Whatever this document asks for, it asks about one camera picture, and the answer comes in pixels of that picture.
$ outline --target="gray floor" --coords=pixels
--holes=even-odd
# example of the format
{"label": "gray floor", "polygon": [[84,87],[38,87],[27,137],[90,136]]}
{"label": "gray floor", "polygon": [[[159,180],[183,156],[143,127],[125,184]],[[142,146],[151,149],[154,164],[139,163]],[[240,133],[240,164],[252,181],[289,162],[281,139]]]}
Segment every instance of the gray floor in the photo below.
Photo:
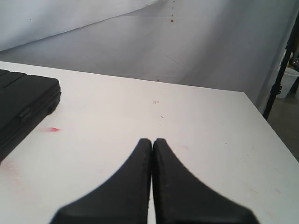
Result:
{"label": "gray floor", "polygon": [[276,98],[268,122],[299,161],[299,100],[293,94]]}

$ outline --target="table surface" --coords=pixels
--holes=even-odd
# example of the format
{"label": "table surface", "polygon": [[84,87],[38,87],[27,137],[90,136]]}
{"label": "table surface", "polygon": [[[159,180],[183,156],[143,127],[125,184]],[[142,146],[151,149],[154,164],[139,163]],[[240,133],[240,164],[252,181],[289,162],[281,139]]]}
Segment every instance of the table surface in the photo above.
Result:
{"label": "table surface", "polygon": [[0,69],[54,77],[62,89],[56,111],[0,165],[0,223],[49,223],[106,181],[140,138],[165,138],[196,177],[262,224],[298,222],[299,164],[244,93],[6,62]]}

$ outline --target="black case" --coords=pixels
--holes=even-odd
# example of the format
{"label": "black case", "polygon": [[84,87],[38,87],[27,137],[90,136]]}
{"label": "black case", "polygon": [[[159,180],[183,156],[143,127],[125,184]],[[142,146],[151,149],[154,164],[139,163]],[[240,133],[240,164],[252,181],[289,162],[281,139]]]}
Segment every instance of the black case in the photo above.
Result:
{"label": "black case", "polygon": [[54,78],[0,70],[0,162],[60,102]]}

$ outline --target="white bucket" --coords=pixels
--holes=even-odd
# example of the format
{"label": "white bucket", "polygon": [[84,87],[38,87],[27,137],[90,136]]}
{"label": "white bucket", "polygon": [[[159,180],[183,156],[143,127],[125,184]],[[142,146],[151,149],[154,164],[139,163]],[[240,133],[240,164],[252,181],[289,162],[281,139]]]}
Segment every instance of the white bucket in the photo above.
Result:
{"label": "white bucket", "polygon": [[298,77],[299,77],[299,72],[295,71],[294,69],[286,68],[284,77],[281,80],[281,86],[282,86],[281,93],[276,97],[280,99],[284,99],[286,95],[288,95],[291,87],[293,86],[294,82]]}

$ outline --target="white backdrop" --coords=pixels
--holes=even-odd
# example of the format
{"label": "white backdrop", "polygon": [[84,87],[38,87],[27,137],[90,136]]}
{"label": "white backdrop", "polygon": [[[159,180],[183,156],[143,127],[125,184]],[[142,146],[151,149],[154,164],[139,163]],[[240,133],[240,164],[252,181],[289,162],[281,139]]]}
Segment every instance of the white backdrop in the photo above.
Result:
{"label": "white backdrop", "polygon": [[297,0],[158,1],[0,60],[243,91],[261,108],[298,9]]}

